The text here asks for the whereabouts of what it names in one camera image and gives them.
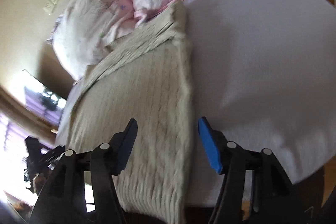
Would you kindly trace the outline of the black chair by window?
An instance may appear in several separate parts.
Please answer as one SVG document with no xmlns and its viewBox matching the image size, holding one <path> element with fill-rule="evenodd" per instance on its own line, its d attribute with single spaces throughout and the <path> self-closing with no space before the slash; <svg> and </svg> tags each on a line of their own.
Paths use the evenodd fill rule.
<svg viewBox="0 0 336 224">
<path fill-rule="evenodd" d="M 52 168 L 56 166 L 58 159 L 64 153 L 64 146 L 49 149 L 31 136 L 25 139 L 28 156 L 25 158 L 25 178 L 30 182 L 29 190 L 37 195 L 41 192 L 44 184 L 51 175 Z"/>
</svg>

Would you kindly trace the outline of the white tree-print pillow lower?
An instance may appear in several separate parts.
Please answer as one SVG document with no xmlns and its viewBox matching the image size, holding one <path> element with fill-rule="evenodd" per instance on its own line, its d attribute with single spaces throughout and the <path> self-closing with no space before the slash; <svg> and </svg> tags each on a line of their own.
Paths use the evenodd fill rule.
<svg viewBox="0 0 336 224">
<path fill-rule="evenodd" d="M 78 81 L 144 20 L 132 0 L 70 0 L 47 41 L 63 69 Z"/>
</svg>

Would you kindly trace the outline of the dark framed window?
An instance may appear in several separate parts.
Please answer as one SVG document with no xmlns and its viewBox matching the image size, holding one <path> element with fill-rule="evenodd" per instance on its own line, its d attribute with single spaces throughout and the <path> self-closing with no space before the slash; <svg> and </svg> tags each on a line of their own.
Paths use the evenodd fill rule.
<svg viewBox="0 0 336 224">
<path fill-rule="evenodd" d="M 26 109 L 58 126 L 66 100 L 42 84 L 28 71 L 22 71 Z"/>
</svg>

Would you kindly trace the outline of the lavender bed sheet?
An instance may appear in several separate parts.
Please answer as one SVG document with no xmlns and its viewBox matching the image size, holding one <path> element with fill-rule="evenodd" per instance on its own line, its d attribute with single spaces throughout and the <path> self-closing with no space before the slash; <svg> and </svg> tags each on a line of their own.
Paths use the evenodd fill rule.
<svg viewBox="0 0 336 224">
<path fill-rule="evenodd" d="M 335 8 L 326 0 L 186 0 L 194 113 L 293 183 L 335 155 Z"/>
</svg>

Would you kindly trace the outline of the cream cable-knit sweater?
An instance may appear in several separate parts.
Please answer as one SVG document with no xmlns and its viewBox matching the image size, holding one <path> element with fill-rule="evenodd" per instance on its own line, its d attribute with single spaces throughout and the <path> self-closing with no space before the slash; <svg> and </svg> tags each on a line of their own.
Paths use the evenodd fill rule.
<svg viewBox="0 0 336 224">
<path fill-rule="evenodd" d="M 114 179 L 125 211 L 183 223 L 192 133 L 191 44 L 181 1 L 121 38 L 90 67 L 69 115 L 66 145 L 86 152 L 122 131 L 138 133 L 126 169 Z"/>
</svg>

